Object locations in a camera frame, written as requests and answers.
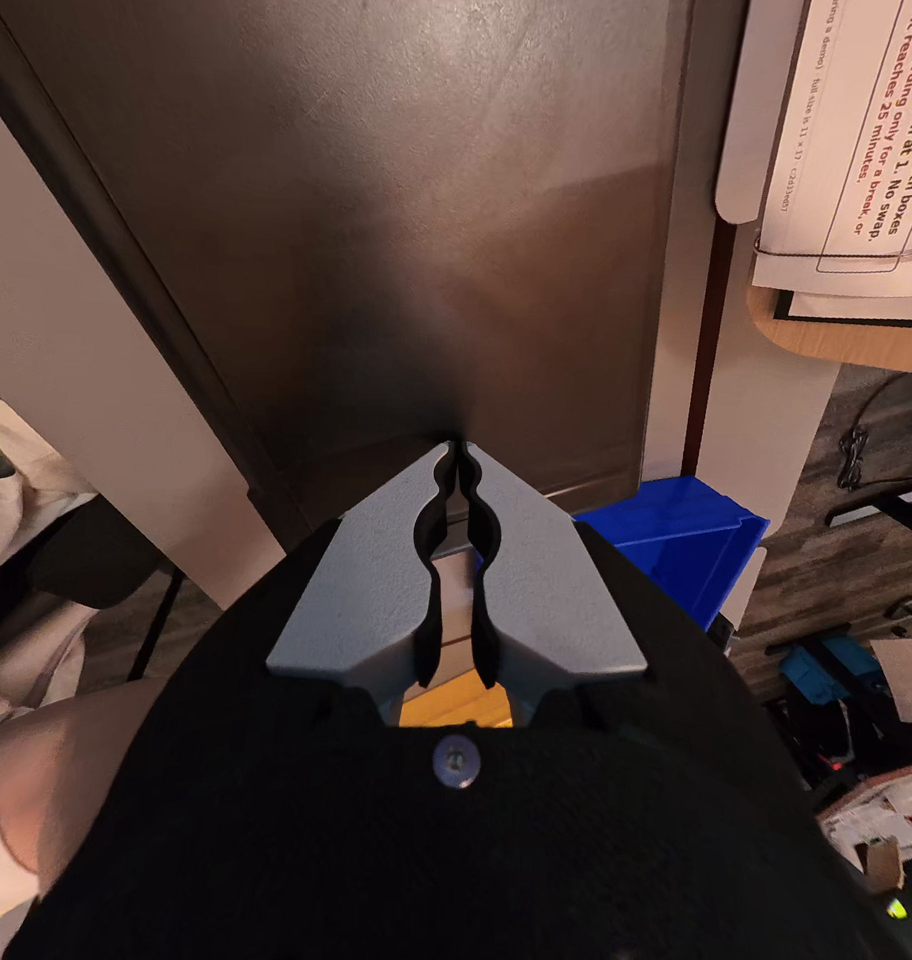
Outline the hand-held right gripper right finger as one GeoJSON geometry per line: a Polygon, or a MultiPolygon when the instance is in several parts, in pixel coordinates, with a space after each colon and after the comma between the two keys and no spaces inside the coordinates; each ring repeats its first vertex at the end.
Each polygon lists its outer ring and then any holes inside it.
{"type": "Polygon", "coordinates": [[[505,691],[511,725],[529,725],[549,692],[643,676],[647,660],[580,525],[469,441],[460,488],[477,554],[474,666],[505,691]]]}

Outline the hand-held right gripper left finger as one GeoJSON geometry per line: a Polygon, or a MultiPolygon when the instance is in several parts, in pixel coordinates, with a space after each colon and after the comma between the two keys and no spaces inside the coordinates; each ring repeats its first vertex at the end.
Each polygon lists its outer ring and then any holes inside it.
{"type": "Polygon", "coordinates": [[[441,657],[433,553],[446,538],[457,446],[442,442],[339,520],[267,658],[269,672],[366,690],[398,724],[406,692],[425,688],[441,657]]]}

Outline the blue plastic bin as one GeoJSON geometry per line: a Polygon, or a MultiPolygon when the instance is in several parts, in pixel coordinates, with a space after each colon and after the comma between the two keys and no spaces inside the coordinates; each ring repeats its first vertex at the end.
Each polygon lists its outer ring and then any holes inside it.
{"type": "Polygon", "coordinates": [[[693,476],[658,479],[583,512],[616,547],[708,631],[770,522],[693,476]]]}

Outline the yellow flat object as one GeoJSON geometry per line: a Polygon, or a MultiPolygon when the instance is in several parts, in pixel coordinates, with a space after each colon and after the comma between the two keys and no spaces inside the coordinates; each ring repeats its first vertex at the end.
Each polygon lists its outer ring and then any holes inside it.
{"type": "Polygon", "coordinates": [[[404,702],[399,726],[433,728],[469,723],[481,728],[512,726],[506,691],[499,684],[486,688],[474,671],[452,678],[404,702]]]}

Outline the black chair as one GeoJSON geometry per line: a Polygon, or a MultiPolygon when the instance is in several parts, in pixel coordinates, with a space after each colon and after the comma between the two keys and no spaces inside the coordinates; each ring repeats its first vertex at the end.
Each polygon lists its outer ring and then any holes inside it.
{"type": "Polygon", "coordinates": [[[126,677],[129,682],[141,680],[185,573],[101,495],[72,510],[56,527],[28,566],[28,582],[39,593],[101,611],[135,594],[155,572],[170,572],[170,583],[126,677]]]}

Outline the blue tool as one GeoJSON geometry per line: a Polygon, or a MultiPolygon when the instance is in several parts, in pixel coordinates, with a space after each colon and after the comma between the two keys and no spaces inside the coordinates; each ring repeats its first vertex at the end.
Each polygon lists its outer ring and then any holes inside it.
{"type": "Polygon", "coordinates": [[[813,707],[852,699],[852,686],[843,672],[870,694],[891,696],[879,661],[869,649],[843,633],[790,647],[778,671],[789,687],[813,707]]]}

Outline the black metal stand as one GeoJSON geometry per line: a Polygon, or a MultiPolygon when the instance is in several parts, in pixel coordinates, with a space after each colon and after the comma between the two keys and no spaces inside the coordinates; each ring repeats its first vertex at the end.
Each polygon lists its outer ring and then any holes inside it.
{"type": "Polygon", "coordinates": [[[887,517],[912,533],[912,486],[888,489],[856,505],[835,508],[826,514],[823,525],[838,528],[876,515],[887,517]]]}

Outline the person's white clothing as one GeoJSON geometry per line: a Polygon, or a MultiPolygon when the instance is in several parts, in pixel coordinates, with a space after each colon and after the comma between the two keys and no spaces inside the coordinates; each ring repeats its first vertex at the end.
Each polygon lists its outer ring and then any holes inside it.
{"type": "Polygon", "coordinates": [[[78,690],[96,610],[30,583],[38,552],[95,490],[0,399],[0,718],[78,690]]]}

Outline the person's bare leg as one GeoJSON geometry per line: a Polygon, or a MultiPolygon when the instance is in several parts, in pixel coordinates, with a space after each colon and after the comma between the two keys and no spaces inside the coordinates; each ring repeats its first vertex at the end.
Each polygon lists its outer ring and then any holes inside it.
{"type": "Polygon", "coordinates": [[[0,834],[44,898],[89,834],[167,684],[143,678],[50,703],[0,726],[0,834]]]}

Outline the brown cardboard sheet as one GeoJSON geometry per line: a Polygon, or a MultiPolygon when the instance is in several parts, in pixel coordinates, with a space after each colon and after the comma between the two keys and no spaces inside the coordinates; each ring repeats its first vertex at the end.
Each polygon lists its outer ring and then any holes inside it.
{"type": "Polygon", "coordinates": [[[898,719],[912,724],[912,638],[874,639],[870,647],[882,667],[898,719]]]}

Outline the light wooden board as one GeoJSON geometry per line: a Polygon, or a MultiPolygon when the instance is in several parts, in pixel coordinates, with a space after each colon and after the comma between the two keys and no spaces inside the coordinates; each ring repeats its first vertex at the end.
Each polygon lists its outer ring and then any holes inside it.
{"type": "Polygon", "coordinates": [[[912,374],[912,328],[774,318],[777,292],[750,285],[747,305],[755,327],[791,354],[912,374]]]}

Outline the cluttered cardboard box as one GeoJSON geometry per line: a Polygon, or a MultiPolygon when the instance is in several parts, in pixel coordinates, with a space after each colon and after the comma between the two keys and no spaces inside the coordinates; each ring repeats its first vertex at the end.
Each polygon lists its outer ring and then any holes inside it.
{"type": "Polygon", "coordinates": [[[869,895],[899,893],[912,862],[912,765],[862,781],[817,822],[869,895]]]}

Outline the black bordered paper sheet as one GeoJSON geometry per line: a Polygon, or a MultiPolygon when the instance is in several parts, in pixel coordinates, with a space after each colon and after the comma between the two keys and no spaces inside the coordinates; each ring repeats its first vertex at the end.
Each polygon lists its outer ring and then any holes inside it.
{"type": "Polygon", "coordinates": [[[843,296],[780,291],[775,301],[774,318],[912,330],[912,296],[843,296]]]}

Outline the white cardboard piece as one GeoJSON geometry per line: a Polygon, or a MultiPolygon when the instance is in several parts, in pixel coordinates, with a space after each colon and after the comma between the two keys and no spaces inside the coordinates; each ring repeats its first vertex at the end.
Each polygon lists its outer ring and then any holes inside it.
{"type": "Polygon", "coordinates": [[[715,210],[734,227],[762,206],[805,1],[750,1],[715,183],[715,210]]]}

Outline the printed instruction sheet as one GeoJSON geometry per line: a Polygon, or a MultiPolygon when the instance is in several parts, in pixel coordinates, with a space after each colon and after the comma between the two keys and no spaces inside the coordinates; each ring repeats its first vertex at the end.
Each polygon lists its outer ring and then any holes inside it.
{"type": "Polygon", "coordinates": [[[912,1],[810,2],[753,280],[912,297],[912,1]]]}

